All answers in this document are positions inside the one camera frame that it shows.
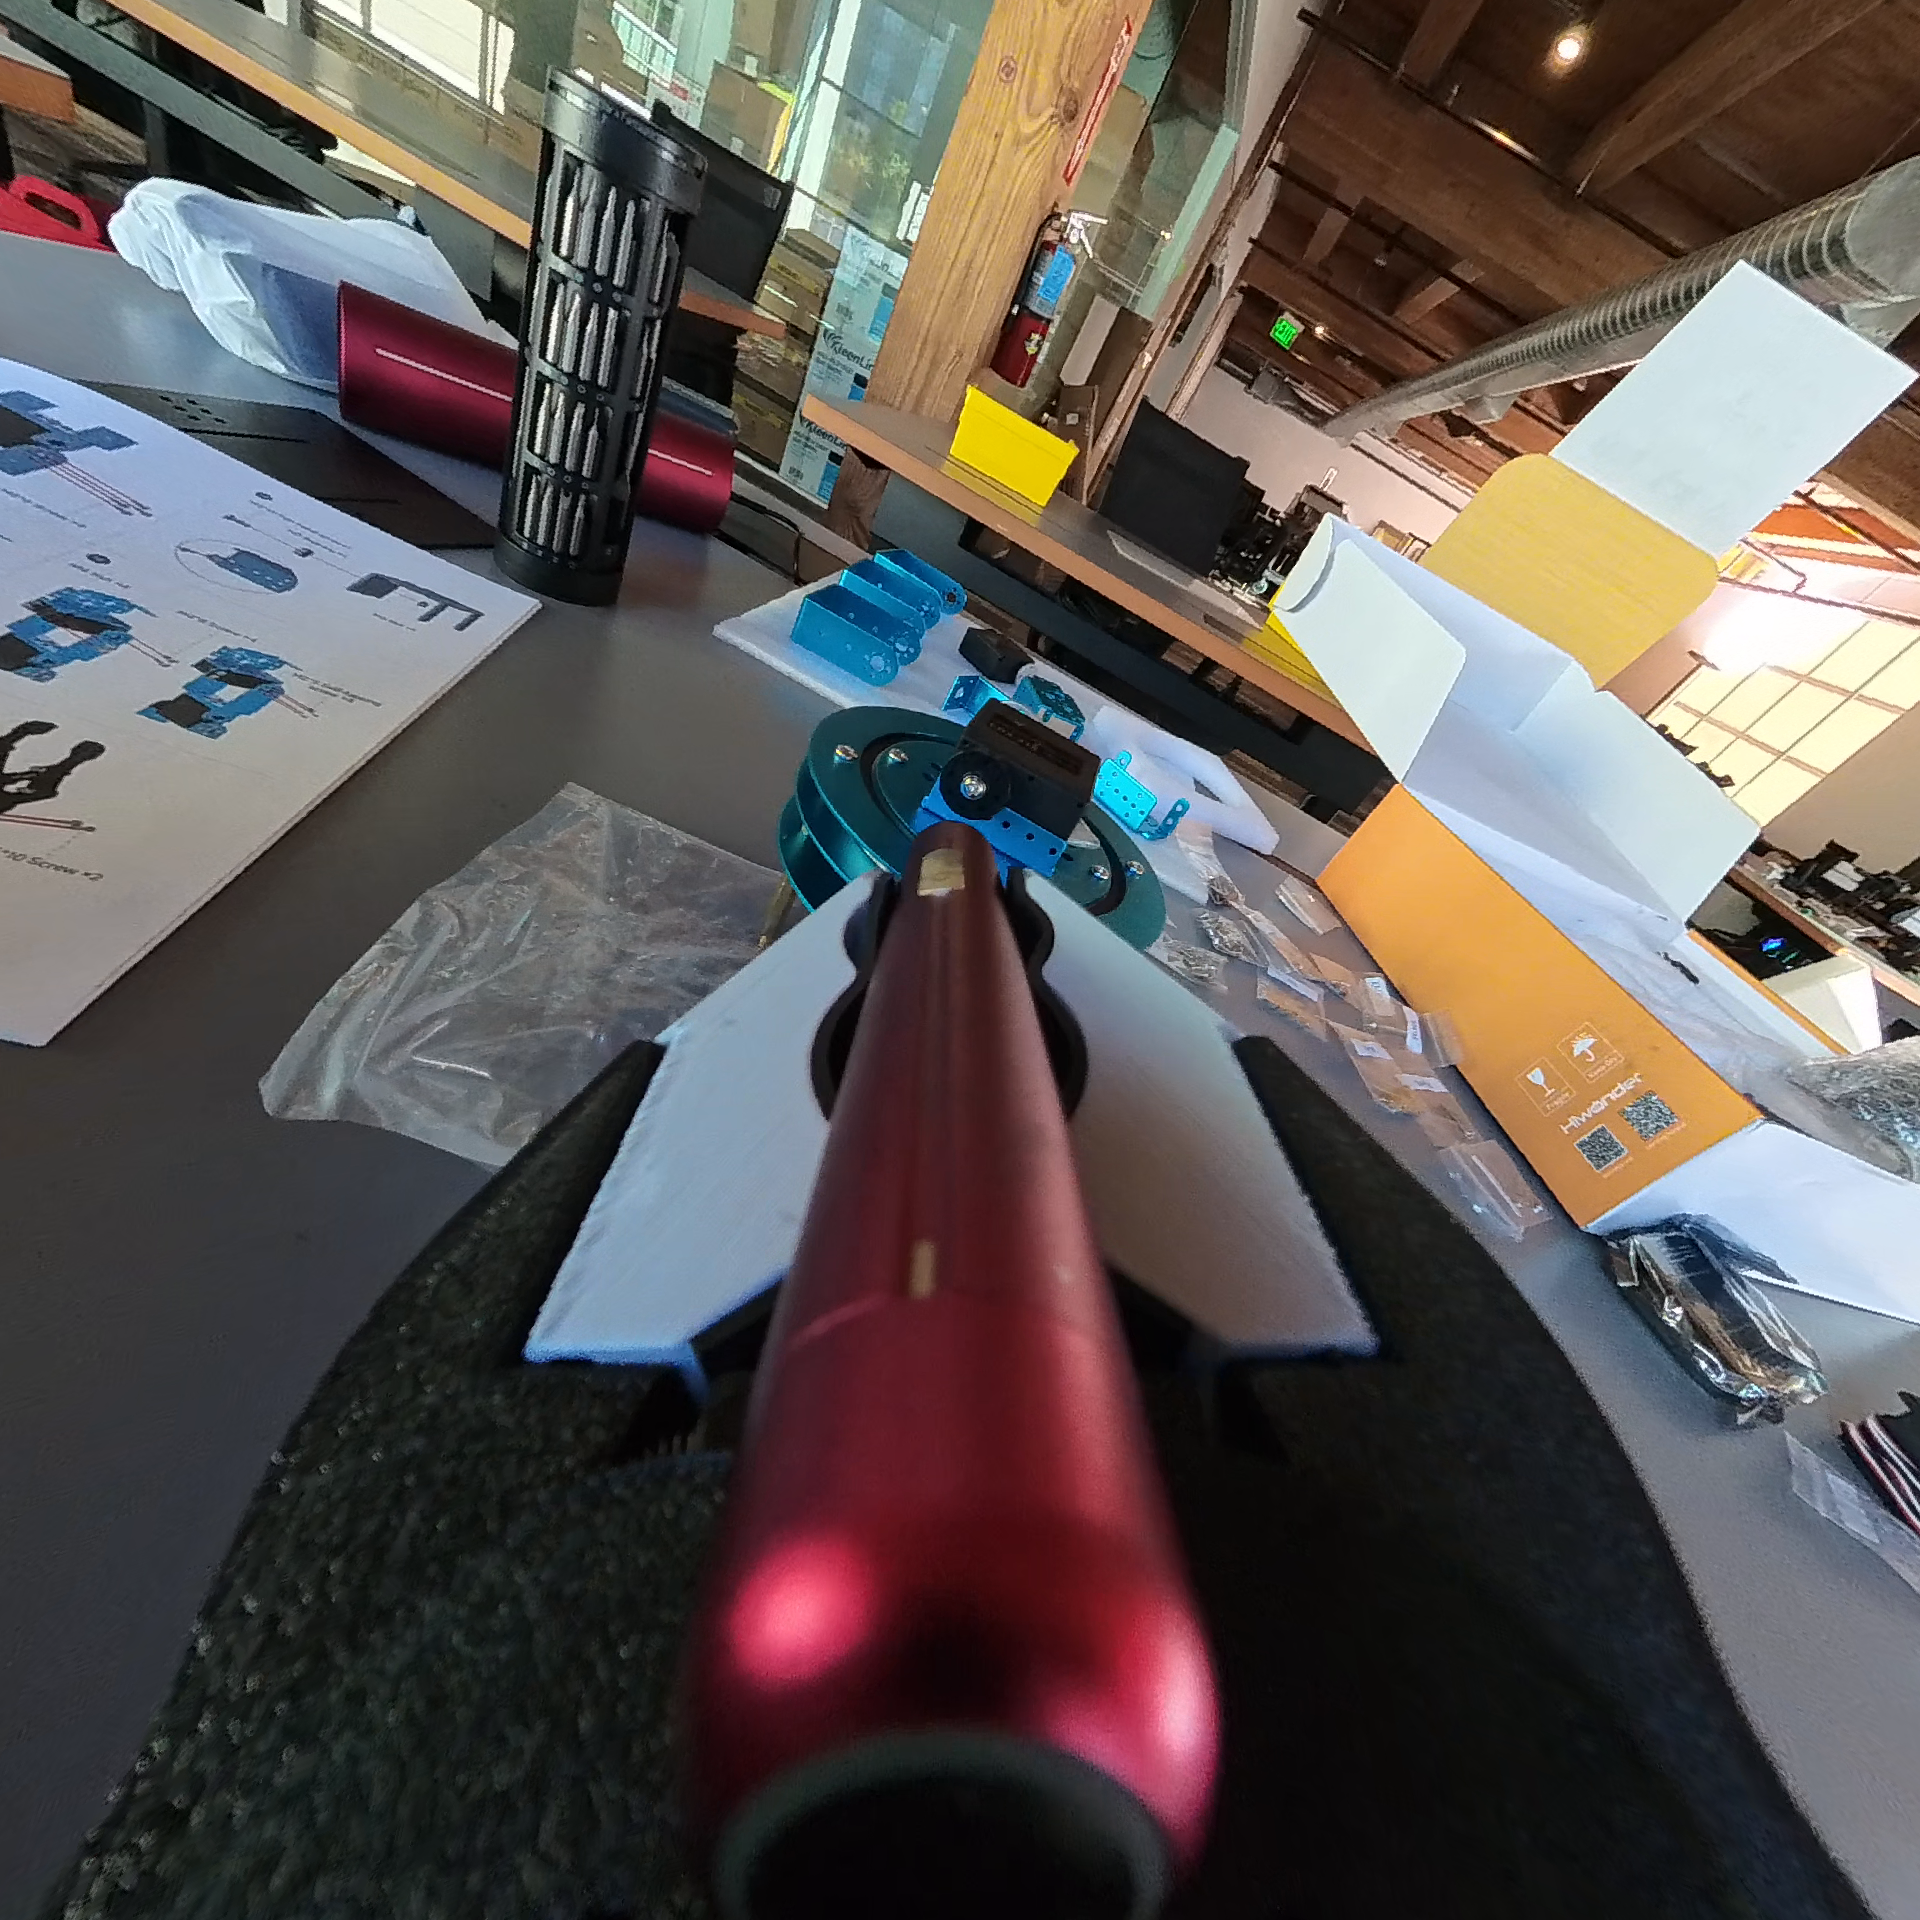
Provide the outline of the yellow plastic bin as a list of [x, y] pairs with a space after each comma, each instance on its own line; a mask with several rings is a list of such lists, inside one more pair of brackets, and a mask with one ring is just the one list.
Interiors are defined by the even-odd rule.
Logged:
[[1043, 509], [1067, 478], [1078, 445], [1020, 416], [979, 385], [967, 385], [948, 457], [999, 491]]

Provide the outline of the grey desk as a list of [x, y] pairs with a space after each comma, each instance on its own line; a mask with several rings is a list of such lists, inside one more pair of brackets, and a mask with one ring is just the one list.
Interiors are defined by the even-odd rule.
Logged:
[[[477, 1166], [255, 1093], [430, 882], [575, 781], [748, 856], [823, 701], [713, 637], [757, 555], [643, 521], [613, 609], [539, 613], [49, 1047], [5, 1043], [5, 1915], [107, 1813], [321, 1369]], [[1915, 1915], [1915, 1598], [1723, 1431], [1569, 1224], [1494, 1243], [1621, 1431], [1755, 1733], [1877, 1915]]]

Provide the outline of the red cylindrical case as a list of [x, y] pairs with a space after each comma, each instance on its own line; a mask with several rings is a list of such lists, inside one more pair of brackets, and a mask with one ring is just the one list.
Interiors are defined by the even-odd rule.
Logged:
[[[515, 344], [341, 283], [338, 402], [345, 421], [500, 469], [510, 449], [515, 376]], [[732, 410], [666, 378], [638, 514], [713, 534], [726, 514], [733, 474]]]

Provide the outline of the red fire extinguisher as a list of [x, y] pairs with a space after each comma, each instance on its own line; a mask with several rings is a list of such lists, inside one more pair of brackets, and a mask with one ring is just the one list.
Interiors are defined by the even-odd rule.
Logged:
[[991, 353], [991, 371], [1010, 389], [1034, 376], [1074, 269], [1069, 214], [1055, 208], [1041, 223]]

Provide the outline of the large clear plastic bag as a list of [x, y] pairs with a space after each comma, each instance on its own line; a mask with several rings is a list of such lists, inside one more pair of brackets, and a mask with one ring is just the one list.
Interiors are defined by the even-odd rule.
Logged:
[[748, 963], [781, 894], [778, 871], [566, 784], [353, 962], [260, 1105], [500, 1168]]

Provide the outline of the pile of small screw bags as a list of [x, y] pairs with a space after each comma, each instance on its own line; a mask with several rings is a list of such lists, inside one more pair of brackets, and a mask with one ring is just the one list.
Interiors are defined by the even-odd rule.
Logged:
[[1332, 902], [1294, 871], [1241, 883], [1209, 848], [1182, 848], [1198, 902], [1153, 946], [1165, 971], [1204, 992], [1246, 993], [1254, 1031], [1331, 1049], [1379, 1113], [1410, 1121], [1435, 1154], [1462, 1213], [1518, 1243], [1545, 1222], [1545, 1199], [1486, 1119], [1470, 1114], [1457, 1047], [1369, 959]]

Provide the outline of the flat white foam sheet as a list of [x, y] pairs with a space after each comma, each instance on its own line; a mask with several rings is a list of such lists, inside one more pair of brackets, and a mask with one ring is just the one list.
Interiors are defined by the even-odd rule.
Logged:
[[[915, 712], [943, 714], [950, 683], [972, 671], [972, 665], [958, 654], [963, 633], [977, 623], [972, 615], [942, 618], [924, 637], [917, 659], [902, 665], [892, 680], [873, 685], [793, 640], [796, 618], [806, 595], [805, 586], [786, 591], [762, 607], [723, 618], [713, 634], [823, 695], [834, 706], [894, 704]], [[1301, 807], [1267, 794], [1249, 775], [1234, 775], [1221, 755], [1196, 746], [1183, 736], [1146, 722], [1146, 709], [1133, 691], [1101, 691], [1053, 659], [1041, 659], [1025, 677], [1055, 680], [1067, 689], [1087, 720], [1085, 743], [1130, 752], [1132, 775], [1149, 784], [1154, 792], [1161, 792], [1157, 775], [1165, 775], [1175, 794], [1191, 802], [1182, 821], [1183, 832], [1193, 822], [1209, 825], [1219, 835], [1261, 855], [1278, 855], [1305, 875], [1321, 873], [1331, 856], [1341, 850], [1341, 834], [1326, 822], [1314, 821]]]

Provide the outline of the wooden post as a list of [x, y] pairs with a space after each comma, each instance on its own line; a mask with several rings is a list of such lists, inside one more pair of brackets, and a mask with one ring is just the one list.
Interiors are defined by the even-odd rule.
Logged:
[[950, 421], [1043, 222], [1087, 160], [1147, 5], [996, 2], [934, 170], [868, 402]]

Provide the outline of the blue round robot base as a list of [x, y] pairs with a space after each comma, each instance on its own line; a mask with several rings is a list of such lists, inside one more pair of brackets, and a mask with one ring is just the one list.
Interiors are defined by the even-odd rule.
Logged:
[[805, 911], [852, 880], [902, 875], [933, 825], [973, 830], [999, 877], [1050, 880], [1146, 951], [1169, 921], [1161, 880], [1095, 794], [1100, 759], [1017, 704], [963, 727], [899, 706], [830, 712], [813, 731], [778, 825], [781, 873]]

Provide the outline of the red electric screwdriver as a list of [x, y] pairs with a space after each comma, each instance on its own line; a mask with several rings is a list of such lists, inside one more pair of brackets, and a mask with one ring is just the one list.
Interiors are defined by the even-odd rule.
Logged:
[[717, 1915], [1157, 1915], [1215, 1664], [986, 835], [879, 894], [682, 1679]]

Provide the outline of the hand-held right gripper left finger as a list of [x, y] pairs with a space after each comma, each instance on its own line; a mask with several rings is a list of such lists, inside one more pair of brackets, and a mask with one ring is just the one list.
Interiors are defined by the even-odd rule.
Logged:
[[820, 1021], [855, 978], [852, 882], [661, 1035], [662, 1057], [539, 1306], [527, 1361], [654, 1363], [703, 1393], [697, 1337], [796, 1254], [828, 1121]]

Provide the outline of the office desk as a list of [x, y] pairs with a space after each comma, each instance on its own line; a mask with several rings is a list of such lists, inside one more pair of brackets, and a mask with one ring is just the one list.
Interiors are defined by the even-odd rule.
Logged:
[[1199, 586], [1171, 581], [1125, 552], [1108, 523], [1066, 491], [1055, 491], [1047, 504], [1036, 507], [961, 465], [948, 454], [954, 431], [947, 425], [899, 407], [811, 393], [802, 397], [799, 410], [867, 462], [958, 511], [961, 521], [991, 530], [1012, 547], [1100, 591], [1154, 631], [1229, 667], [1241, 680], [1343, 736], [1353, 746], [1364, 752], [1371, 746], [1331, 691], [1252, 646], [1252, 637], [1263, 627], [1261, 622], [1234, 615]]

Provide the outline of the black monitor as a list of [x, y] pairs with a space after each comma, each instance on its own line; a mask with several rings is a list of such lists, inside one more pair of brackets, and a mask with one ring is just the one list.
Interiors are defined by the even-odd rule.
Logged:
[[1249, 462], [1143, 400], [1098, 511], [1178, 568], [1211, 574], [1236, 518], [1261, 499]]

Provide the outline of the white plastic bag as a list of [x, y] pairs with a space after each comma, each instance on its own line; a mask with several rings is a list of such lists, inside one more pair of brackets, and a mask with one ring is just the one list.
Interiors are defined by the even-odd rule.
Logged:
[[338, 389], [348, 280], [499, 344], [431, 237], [393, 218], [341, 218], [229, 198], [173, 178], [134, 183], [107, 222], [111, 249], [179, 291], [231, 353], [306, 389]]

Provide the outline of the black metal plate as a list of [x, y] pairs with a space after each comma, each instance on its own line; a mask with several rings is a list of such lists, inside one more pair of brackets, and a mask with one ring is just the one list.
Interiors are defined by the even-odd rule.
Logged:
[[491, 547], [497, 530], [383, 449], [306, 407], [101, 382], [145, 416], [420, 547]]

